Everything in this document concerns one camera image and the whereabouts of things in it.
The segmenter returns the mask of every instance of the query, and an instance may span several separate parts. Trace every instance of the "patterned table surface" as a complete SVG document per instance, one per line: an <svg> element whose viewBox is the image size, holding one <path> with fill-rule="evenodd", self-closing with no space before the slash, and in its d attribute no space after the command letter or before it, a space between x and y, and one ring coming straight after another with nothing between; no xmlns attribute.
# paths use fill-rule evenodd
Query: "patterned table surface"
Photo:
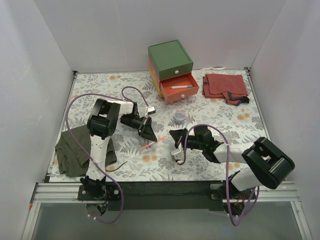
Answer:
<svg viewBox="0 0 320 240"><path fill-rule="evenodd" d="M223 99L207 99L202 94L202 78L207 73L242 75L247 88L249 104L239 106L228 105ZM197 95L190 96L182 101L165 103L158 97L156 88L152 83L149 72L132 73L101 73L79 74L75 80L71 100L84 93L100 93L109 96L121 96L125 86L134 86L142 91L147 102L154 106L156 113L152 117L152 128L157 138L167 137L141 150L148 141L139 137L138 132L128 126L117 124L112 136L118 161L108 167L114 170L119 165L128 161L122 168L110 172L117 181L201 181L226 179L225 163L217 164L208 162L199 150L187 150L186 163L177 165L171 159L170 151L173 150L174 140L169 135L169 130L190 128L196 124L210 124L219 128L234 144L248 143L259 136L266 136L266 132L252 93L246 72L243 70L194 70L193 77L200 89ZM126 89L126 96L138 103L140 115L144 114L145 103L140 94L134 89ZM71 107L69 113L70 127L75 128L87 123L87 119L98 97L85 96L78 99ZM175 124L173 115L177 110L186 113L183 125ZM212 130L212 135L218 141L223 141L217 132ZM79 182L79 177L67 177L60 174L58 160L54 157L50 182ZM246 164L231 163L230 174L247 168Z"/></svg>

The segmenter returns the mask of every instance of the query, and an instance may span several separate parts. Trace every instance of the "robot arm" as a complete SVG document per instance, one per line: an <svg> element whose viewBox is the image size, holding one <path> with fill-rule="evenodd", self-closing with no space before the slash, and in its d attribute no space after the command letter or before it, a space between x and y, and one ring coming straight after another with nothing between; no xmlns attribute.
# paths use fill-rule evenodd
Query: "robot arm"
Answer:
<svg viewBox="0 0 320 240"><path fill-rule="evenodd" d="M183 148L202 150L204 157L213 163L224 163L227 159L227 144L212 137L206 126L194 128L194 136L189 136L185 144L186 129L171 130L176 149L171 151L172 159L184 159ZM294 162L265 137L246 144L230 144L230 162L246 163L249 169L234 173L229 177L230 190L234 195L258 186L276 189L295 168Z"/></svg>
<svg viewBox="0 0 320 240"><path fill-rule="evenodd" d="M87 122L91 139L90 155L94 162L89 161L86 177L80 179L85 190L90 192L93 197L99 199L105 194L102 189L106 180L105 175L98 167L102 170L105 169L108 143L116 130L119 116L121 116L120 122L137 129L139 136L156 142L157 137L152 130L152 119L149 117L155 112L154 107L148 106L145 110L145 116L139 117L136 102L106 101L103 99L98 99L95 102Z"/></svg>

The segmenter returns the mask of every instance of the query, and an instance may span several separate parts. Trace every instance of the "pen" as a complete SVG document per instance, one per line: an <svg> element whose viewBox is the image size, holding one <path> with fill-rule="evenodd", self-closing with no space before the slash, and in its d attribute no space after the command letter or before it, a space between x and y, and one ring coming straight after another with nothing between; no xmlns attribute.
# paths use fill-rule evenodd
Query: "pen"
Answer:
<svg viewBox="0 0 320 240"><path fill-rule="evenodd" d="M158 142L161 141L162 139L164 139L165 137L166 137L166 136L160 137L160 138L158 139ZM151 143L143 146L143 147L141 148L141 150L142 150L142 149L146 149L146 148L150 147L152 144L155 144L155 143L157 143L157 141L151 142Z"/></svg>
<svg viewBox="0 0 320 240"><path fill-rule="evenodd" d="M186 88L192 88L192 85L184 85L184 86L172 86L171 89L186 89Z"/></svg>

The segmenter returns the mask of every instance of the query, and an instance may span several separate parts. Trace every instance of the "green box lid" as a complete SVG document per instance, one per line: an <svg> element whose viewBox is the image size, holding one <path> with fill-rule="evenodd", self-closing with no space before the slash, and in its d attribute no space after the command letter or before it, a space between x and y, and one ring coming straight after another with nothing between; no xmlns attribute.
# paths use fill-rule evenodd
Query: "green box lid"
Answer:
<svg viewBox="0 0 320 240"><path fill-rule="evenodd" d="M179 40L149 46L148 54L160 80L192 71L194 63Z"/></svg>

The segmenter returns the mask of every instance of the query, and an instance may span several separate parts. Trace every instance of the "red cloth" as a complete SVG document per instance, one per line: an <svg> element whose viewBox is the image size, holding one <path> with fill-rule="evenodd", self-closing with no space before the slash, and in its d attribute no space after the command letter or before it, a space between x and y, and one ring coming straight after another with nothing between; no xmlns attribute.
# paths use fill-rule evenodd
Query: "red cloth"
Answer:
<svg viewBox="0 0 320 240"><path fill-rule="evenodd" d="M206 74L203 77L203 94L206 98L226 99L227 104L231 105L246 102L241 99L233 100L235 98L246 97L249 102L242 75Z"/></svg>

